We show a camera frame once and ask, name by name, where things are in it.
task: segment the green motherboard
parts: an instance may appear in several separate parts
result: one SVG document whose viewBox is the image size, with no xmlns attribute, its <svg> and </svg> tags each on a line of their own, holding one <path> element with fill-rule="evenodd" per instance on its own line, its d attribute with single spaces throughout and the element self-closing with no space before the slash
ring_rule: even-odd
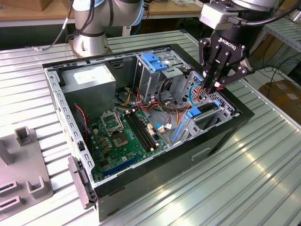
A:
<svg viewBox="0 0 301 226">
<path fill-rule="evenodd" d="M 148 132 L 147 125 L 150 122 L 143 111 L 135 112 L 135 117 L 139 119 L 142 128 Z M 95 163 L 95 167 L 92 169 L 95 182 L 116 174 L 130 165 L 136 164 L 167 148 L 163 139 L 156 134 L 152 137 L 150 136 L 156 147 L 151 149 L 151 151 L 145 150 L 142 144 L 143 141 L 137 137 L 137 128 L 130 127 L 125 115 L 120 115 L 119 118 L 119 123 L 114 120 L 114 116 L 110 116 L 106 118 L 105 125 L 101 119 L 89 125 L 89 130 L 92 132 L 92 147 L 90 151 Z M 119 124 L 122 124 L 122 130 L 108 134 L 108 129 L 114 128 Z"/>
</svg>

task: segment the metal rack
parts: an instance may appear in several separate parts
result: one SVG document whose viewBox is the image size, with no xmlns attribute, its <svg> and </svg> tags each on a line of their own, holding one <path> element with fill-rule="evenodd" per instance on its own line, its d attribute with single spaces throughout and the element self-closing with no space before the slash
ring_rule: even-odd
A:
<svg viewBox="0 0 301 226">
<path fill-rule="evenodd" d="M 265 25 L 263 29 L 293 49 L 301 52 L 301 24 L 282 18 Z"/>
</svg>

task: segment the motherboard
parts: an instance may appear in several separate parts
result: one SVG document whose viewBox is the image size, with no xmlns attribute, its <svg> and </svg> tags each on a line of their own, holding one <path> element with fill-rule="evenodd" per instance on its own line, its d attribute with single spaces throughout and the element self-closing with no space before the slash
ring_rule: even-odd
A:
<svg viewBox="0 0 301 226">
<path fill-rule="evenodd" d="M 95 182 L 116 174 L 167 148 L 143 111 L 107 113 L 89 125 Z"/>
</svg>

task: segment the aluminum table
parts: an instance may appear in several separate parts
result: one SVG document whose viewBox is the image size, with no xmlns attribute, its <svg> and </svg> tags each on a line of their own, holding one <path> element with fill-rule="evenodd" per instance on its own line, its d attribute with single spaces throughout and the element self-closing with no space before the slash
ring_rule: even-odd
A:
<svg viewBox="0 0 301 226">
<path fill-rule="evenodd" d="M 198 60 L 198 43 L 181 31 L 109 39 L 114 52 L 178 43 Z M 84 210 L 67 167 L 71 155 L 41 64 L 73 59 L 67 44 L 48 52 L 0 52 L 0 137 L 35 128 L 54 195 L 0 226 L 99 225 Z M 301 220 L 300 125 L 239 81 L 228 86 L 255 116 L 216 154 L 101 223 L 118 225 L 297 225 Z"/>
</svg>

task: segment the robotiq logo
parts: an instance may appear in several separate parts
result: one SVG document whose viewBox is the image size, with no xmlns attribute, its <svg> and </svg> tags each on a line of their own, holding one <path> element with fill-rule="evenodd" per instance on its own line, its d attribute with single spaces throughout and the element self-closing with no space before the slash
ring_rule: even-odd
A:
<svg viewBox="0 0 301 226">
<path fill-rule="evenodd" d="M 229 46 L 230 48 L 232 48 L 233 50 L 236 50 L 236 46 L 234 46 L 233 44 L 231 44 L 230 42 L 226 41 L 225 39 L 223 38 L 220 38 L 218 40 L 218 42 L 222 42 L 224 44 L 226 44 L 227 46 Z"/>
</svg>

